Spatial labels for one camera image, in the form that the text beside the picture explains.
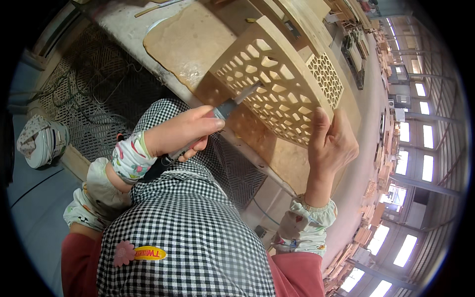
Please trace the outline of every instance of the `white bucket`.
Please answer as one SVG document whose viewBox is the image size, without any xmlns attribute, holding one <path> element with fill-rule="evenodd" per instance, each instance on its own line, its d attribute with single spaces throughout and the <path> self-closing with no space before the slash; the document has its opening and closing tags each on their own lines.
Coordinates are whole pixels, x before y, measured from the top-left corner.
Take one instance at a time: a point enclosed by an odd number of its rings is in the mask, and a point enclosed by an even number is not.
<svg viewBox="0 0 475 297">
<path fill-rule="evenodd" d="M 69 145 L 69 131 L 67 127 L 55 121 L 46 120 L 49 127 L 38 132 L 35 138 L 35 150 L 30 158 L 26 158 L 31 168 L 38 168 L 51 163 L 55 157 L 62 155 Z"/>
</svg>

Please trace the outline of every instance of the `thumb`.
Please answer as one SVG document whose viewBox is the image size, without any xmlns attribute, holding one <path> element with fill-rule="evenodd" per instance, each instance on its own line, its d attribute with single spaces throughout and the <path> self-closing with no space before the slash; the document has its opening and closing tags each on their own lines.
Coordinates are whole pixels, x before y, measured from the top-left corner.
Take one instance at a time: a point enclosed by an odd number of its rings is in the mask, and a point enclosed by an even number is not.
<svg viewBox="0 0 475 297">
<path fill-rule="evenodd" d="M 321 107 L 317 107 L 313 115 L 312 125 L 314 129 L 310 141 L 315 143 L 317 147 L 323 147 L 328 129 L 330 129 L 330 119 Z"/>
<path fill-rule="evenodd" d="M 210 135 L 224 128 L 226 122 L 222 119 L 202 117 L 192 123 L 194 137 Z"/>
</svg>

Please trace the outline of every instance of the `left hand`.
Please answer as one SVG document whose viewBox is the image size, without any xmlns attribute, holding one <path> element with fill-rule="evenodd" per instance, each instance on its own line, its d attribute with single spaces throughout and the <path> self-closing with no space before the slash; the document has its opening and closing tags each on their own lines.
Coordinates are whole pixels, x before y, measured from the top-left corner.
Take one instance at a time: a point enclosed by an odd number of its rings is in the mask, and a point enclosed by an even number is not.
<svg viewBox="0 0 475 297">
<path fill-rule="evenodd" d="M 213 109 L 210 105 L 190 109 L 174 116 L 144 132 L 145 146 L 151 157 L 159 157 L 176 151 L 194 139 L 198 142 L 190 148 L 178 161 L 184 162 L 206 148 L 208 135 L 224 128 L 221 119 L 203 117 Z"/>
</svg>

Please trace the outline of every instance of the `wooden lattice panel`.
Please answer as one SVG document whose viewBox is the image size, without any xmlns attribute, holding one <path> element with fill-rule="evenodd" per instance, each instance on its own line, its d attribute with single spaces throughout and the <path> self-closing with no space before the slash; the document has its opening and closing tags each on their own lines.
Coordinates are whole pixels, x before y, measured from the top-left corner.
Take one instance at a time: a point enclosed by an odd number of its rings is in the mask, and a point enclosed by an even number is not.
<svg viewBox="0 0 475 297">
<path fill-rule="evenodd" d="M 315 78 L 283 34 L 267 17 L 251 25 L 224 52 L 210 72 L 236 95 L 260 80 L 244 104 L 284 140 L 308 146 L 313 110 L 332 107 Z"/>
<path fill-rule="evenodd" d="M 332 109 L 335 109 L 343 94 L 343 85 L 330 59 L 325 53 L 321 54 L 320 57 L 312 54 L 307 61 L 307 67 L 317 80 L 318 85 L 327 98 L 328 104 L 330 104 Z"/>
</svg>

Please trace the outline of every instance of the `black and white checkered fabric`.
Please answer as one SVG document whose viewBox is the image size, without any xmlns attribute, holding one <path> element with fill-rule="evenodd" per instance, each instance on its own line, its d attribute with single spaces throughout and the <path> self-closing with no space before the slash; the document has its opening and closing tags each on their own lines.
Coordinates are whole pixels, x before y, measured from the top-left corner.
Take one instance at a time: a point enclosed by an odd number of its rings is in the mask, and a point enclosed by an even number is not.
<svg viewBox="0 0 475 297">
<path fill-rule="evenodd" d="M 134 132 L 187 109 L 180 100 L 159 100 Z M 275 295 L 264 246 L 228 199 L 218 137 L 211 135 L 206 150 L 174 164 L 159 179 L 134 186 L 133 206 L 103 234 L 99 296 Z M 114 250 L 121 240 L 161 248 L 167 256 L 115 268 Z"/>
</svg>

